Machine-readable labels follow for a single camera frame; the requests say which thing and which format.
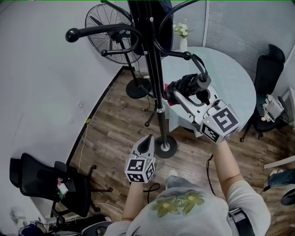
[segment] baseboard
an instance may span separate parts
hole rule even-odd
[[[86,130],[87,124],[90,122],[89,119],[92,119],[92,117],[94,116],[97,108],[99,107],[99,105],[101,104],[101,102],[103,101],[103,99],[105,98],[107,92],[110,90],[110,88],[112,87],[112,85],[114,84],[114,82],[118,79],[118,77],[122,74],[122,72],[124,70],[129,71],[130,68],[128,66],[123,65],[121,67],[121,69],[117,72],[117,74],[115,75],[115,77],[112,79],[112,81],[110,82],[110,84],[108,85],[108,87],[106,88],[106,90],[103,92],[103,94],[101,95],[101,97],[98,99],[96,105],[94,106],[92,112],[90,113],[90,115],[89,115],[89,117],[87,119],[88,122],[84,124],[84,126],[82,127],[81,132],[78,135],[78,138],[75,141],[75,144],[74,144],[74,146],[73,146],[73,148],[72,148],[72,150],[70,152],[70,155],[68,157],[68,160],[66,161],[66,164],[67,165],[70,164],[70,162],[71,162],[71,160],[72,160],[72,158],[74,156],[74,153],[75,153],[75,151],[76,151],[76,149],[78,147],[78,144],[79,144],[79,142],[80,142],[80,140],[81,140],[81,138],[82,138],[82,136],[83,136],[83,134],[84,134],[84,132]]]

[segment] wooden floor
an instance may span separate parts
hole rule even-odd
[[[133,100],[126,95],[125,87],[130,80],[130,72],[124,71],[107,93],[88,125],[80,169],[81,173],[87,174],[91,165],[97,165],[91,179],[93,187],[105,189],[112,187],[113,192],[92,193],[93,201],[108,203],[121,210],[129,189],[124,165],[133,144],[147,134],[159,136],[156,117],[149,127],[144,126],[153,110],[153,104],[148,111],[144,112],[142,108],[148,107],[147,98]],[[86,132],[71,161],[71,165],[77,168],[85,134]],[[211,155],[209,140],[204,137],[196,139],[193,134],[181,127],[172,131],[171,135],[177,141],[178,151],[170,159],[157,160],[157,171],[152,181],[146,184],[146,189],[153,183],[160,183],[161,189],[151,193],[151,200],[164,190],[165,180],[171,168],[178,170],[182,177],[192,183],[210,190],[206,175],[206,161]],[[256,139],[253,129],[250,129],[244,143],[239,142],[241,135],[241,133],[235,133],[228,143],[245,180],[260,194],[272,170],[264,170],[263,165],[294,155],[295,135],[291,126],[284,127],[280,131],[267,132],[260,141]],[[284,165],[281,168],[286,170],[295,168],[295,165]],[[209,175],[215,193],[224,198],[218,183],[214,161],[210,163]],[[262,193],[272,215],[267,235],[288,235],[290,224],[295,223],[294,206],[280,204],[280,199],[286,191],[286,187],[276,187]],[[108,205],[97,206],[113,221],[120,220],[119,210]]]

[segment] red object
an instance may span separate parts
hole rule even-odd
[[[165,87],[164,87],[163,98],[164,98],[165,100],[167,100],[167,99],[166,99],[166,92],[167,92],[168,86],[169,86],[169,84],[165,84]],[[176,105],[176,104],[175,104],[175,103],[168,102],[168,105],[169,105],[169,106],[173,106],[173,105]]]

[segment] white flower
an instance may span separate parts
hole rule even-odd
[[[186,24],[181,24],[181,27],[184,28],[185,30],[188,29],[187,25]]]

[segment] person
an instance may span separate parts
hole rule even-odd
[[[254,234],[264,236],[271,215],[262,197],[242,177],[226,141],[213,148],[217,176],[226,201],[188,180],[169,176],[166,190],[142,208],[143,185],[132,183],[122,220],[105,236],[231,236],[229,211],[241,208]]]

